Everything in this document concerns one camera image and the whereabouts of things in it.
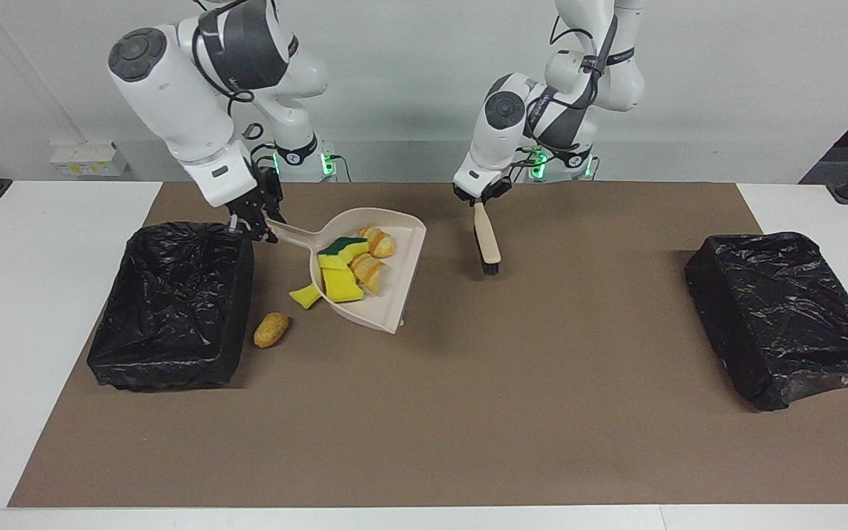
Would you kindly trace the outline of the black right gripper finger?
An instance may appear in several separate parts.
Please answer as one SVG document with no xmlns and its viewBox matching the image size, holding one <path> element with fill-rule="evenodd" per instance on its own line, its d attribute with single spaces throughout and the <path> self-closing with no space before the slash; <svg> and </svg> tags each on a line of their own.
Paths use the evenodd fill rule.
<svg viewBox="0 0 848 530">
<path fill-rule="evenodd" d="M 229 233 L 239 238 L 261 239 L 261 230 L 256 225 L 250 225 L 245 218 L 232 211 L 232 209 L 229 210 L 229 214 L 231 214 L 227 225 Z"/>
<path fill-rule="evenodd" d="M 279 238 L 273 232 L 272 226 L 269 223 L 280 222 L 280 224 L 285 224 L 286 222 L 285 218 L 283 218 L 283 215 L 280 213 L 279 202 L 265 202 L 265 204 L 262 205 L 262 215 L 264 218 L 263 241 L 268 242 L 268 244 L 278 244 Z"/>
</svg>

